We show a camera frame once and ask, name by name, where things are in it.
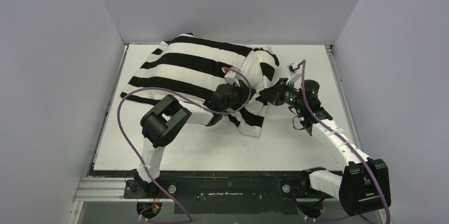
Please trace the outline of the black white striped pillowcase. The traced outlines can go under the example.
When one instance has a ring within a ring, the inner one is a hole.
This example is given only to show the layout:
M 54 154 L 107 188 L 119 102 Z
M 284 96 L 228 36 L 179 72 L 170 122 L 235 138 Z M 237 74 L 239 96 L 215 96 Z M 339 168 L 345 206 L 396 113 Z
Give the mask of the black white striped pillowcase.
M 269 46 L 251 47 L 184 33 L 171 41 L 162 41 L 131 77 L 120 96 L 146 88 L 128 100 L 155 105 L 170 89 L 203 103 L 220 84 L 227 82 L 223 67 L 238 68 L 248 79 L 253 96 L 228 119 L 240 133 L 258 138 L 268 107 L 259 92 L 270 87 L 279 65 Z

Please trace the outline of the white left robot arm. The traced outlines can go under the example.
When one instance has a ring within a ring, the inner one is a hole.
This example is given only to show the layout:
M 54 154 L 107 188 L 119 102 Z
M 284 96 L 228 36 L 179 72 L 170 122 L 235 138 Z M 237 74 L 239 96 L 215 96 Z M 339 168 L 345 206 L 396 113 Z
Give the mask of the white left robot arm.
M 249 102 L 254 94 L 254 89 L 239 81 L 232 85 L 218 85 L 201 107 L 180 102 L 171 94 L 159 101 L 140 121 L 144 137 L 144 163 L 137 169 L 141 179 L 138 191 L 147 198 L 158 192 L 158 182 L 155 179 L 160 176 L 165 147 L 173 142 L 186 124 L 213 126 L 223 118 L 224 113 L 237 110 Z

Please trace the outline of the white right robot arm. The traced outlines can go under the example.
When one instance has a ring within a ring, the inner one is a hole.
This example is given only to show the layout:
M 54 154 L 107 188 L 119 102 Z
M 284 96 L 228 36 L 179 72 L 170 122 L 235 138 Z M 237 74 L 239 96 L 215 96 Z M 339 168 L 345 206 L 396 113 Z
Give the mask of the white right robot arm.
M 295 89 L 287 78 L 260 92 L 269 103 L 286 104 L 303 120 L 304 130 L 318 140 L 336 163 L 343 166 L 342 175 L 324 168 L 308 171 L 300 181 L 300 191 L 306 196 L 324 192 L 340 201 L 349 216 L 388 208 L 391 205 L 389 171 L 382 159 L 373 159 L 343 133 L 333 117 L 318 99 L 319 83 L 307 79 Z

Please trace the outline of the black metal base rail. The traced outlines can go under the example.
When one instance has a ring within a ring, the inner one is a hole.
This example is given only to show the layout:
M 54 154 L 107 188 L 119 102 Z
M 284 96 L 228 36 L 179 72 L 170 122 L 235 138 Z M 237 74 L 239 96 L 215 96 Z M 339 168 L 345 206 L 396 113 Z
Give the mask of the black metal base rail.
M 226 217 L 236 223 L 384 223 L 368 189 L 346 209 L 337 196 L 314 190 L 306 171 L 163 171 L 144 185 L 137 172 L 93 171 L 79 181 L 75 201 L 105 221 L 130 210 L 140 221 L 196 223 Z

